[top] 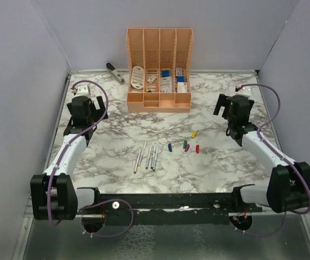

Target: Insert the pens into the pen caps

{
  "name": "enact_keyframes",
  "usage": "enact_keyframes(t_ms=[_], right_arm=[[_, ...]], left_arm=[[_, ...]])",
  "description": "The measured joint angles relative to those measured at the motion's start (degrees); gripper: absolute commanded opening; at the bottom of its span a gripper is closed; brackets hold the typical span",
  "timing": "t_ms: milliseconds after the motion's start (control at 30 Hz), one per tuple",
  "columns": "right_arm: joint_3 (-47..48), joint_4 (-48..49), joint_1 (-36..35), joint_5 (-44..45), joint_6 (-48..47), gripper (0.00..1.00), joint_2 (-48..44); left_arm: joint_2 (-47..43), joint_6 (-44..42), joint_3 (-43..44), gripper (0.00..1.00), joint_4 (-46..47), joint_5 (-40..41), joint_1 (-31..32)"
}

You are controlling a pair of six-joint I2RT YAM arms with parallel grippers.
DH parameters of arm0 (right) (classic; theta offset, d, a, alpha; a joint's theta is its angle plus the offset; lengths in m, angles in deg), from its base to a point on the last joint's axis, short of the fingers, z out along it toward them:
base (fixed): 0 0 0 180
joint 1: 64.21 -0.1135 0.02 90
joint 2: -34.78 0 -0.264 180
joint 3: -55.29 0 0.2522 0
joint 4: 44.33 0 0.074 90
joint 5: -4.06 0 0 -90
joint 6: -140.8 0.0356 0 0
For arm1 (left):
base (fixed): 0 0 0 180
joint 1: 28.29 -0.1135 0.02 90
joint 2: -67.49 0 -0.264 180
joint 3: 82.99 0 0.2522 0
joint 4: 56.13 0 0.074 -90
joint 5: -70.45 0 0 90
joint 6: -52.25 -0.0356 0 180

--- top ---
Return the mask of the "yellow white pen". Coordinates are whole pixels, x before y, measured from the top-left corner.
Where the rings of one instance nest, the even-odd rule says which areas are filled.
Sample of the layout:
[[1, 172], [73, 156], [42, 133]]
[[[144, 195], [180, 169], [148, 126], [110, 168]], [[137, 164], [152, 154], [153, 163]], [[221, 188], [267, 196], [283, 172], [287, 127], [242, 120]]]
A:
[[143, 145], [143, 147], [141, 149], [141, 154], [140, 154], [140, 157], [139, 157], [139, 160], [138, 160], [138, 166], [141, 166], [141, 162], [142, 162], [142, 159], [143, 159], [143, 156], [144, 156], [144, 153], [145, 153], [146, 145], [147, 145], [147, 141], [144, 142], [144, 145]]

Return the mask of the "red white pen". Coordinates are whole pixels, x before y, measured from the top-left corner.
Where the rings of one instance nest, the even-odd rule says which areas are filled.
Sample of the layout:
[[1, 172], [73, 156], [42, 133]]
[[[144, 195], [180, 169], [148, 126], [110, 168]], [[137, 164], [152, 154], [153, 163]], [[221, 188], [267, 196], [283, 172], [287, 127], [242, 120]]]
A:
[[139, 164], [139, 161], [140, 161], [141, 153], [142, 153], [142, 147], [139, 147], [139, 151], [138, 151], [138, 155], [137, 155], [137, 159], [136, 159], [135, 167], [134, 167], [134, 174], [137, 173], [137, 169], [138, 169], [138, 164]]

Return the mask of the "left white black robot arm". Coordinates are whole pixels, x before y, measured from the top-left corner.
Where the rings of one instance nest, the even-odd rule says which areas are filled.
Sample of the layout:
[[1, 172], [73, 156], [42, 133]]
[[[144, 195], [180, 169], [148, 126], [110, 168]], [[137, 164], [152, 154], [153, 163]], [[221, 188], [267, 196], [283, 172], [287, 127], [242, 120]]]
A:
[[94, 124], [108, 119], [102, 97], [96, 99], [99, 109], [87, 96], [76, 96], [67, 104], [71, 117], [63, 131], [63, 144], [43, 174], [34, 175], [30, 181], [36, 220], [72, 220], [82, 208], [91, 214], [101, 209], [97, 188], [75, 188], [71, 180], [82, 152], [92, 139]]

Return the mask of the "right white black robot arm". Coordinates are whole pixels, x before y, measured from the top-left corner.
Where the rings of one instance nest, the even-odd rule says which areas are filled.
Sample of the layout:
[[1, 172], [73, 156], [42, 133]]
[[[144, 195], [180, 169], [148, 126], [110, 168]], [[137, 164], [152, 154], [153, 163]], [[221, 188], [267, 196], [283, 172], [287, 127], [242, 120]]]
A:
[[284, 155], [257, 126], [249, 121], [254, 101], [246, 96], [219, 95], [214, 115], [227, 120], [226, 135], [249, 151], [270, 172], [267, 186], [255, 184], [234, 188], [231, 207], [242, 212], [250, 204], [271, 208], [276, 213], [310, 209], [310, 166]]

